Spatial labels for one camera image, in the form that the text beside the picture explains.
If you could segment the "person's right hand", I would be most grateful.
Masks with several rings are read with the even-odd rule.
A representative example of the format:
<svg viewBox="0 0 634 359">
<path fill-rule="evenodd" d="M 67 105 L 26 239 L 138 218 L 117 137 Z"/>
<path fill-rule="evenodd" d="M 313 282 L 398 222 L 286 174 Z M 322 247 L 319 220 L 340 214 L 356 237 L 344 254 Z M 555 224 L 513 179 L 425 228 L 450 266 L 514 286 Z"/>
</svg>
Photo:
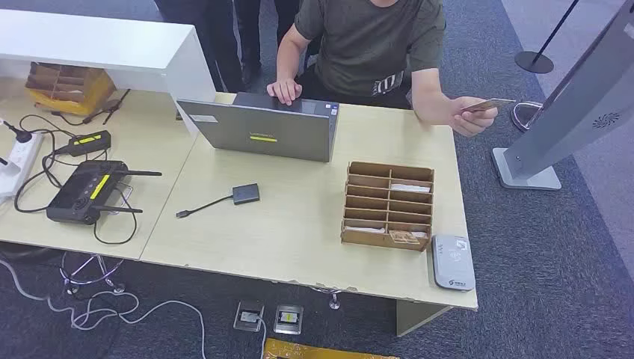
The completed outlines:
<svg viewBox="0 0 634 359">
<path fill-rule="evenodd" d="M 268 95 L 277 98 L 282 104 L 291 105 L 301 96 L 302 86 L 294 79 L 282 79 L 269 84 Z"/>
</svg>

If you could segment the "person's left hand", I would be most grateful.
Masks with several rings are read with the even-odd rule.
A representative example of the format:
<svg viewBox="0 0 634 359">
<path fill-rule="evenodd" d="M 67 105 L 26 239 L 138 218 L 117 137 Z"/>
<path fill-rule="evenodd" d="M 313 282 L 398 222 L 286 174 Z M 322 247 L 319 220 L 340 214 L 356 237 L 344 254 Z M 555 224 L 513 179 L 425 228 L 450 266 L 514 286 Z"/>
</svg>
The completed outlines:
<svg viewBox="0 0 634 359">
<path fill-rule="evenodd" d="M 484 102 L 484 99 L 470 96 L 451 99 L 449 101 L 449 126 L 455 132 L 468 138 L 478 135 L 490 127 L 498 115 L 497 108 L 476 112 L 463 111 L 463 108 L 480 102 Z"/>
</svg>

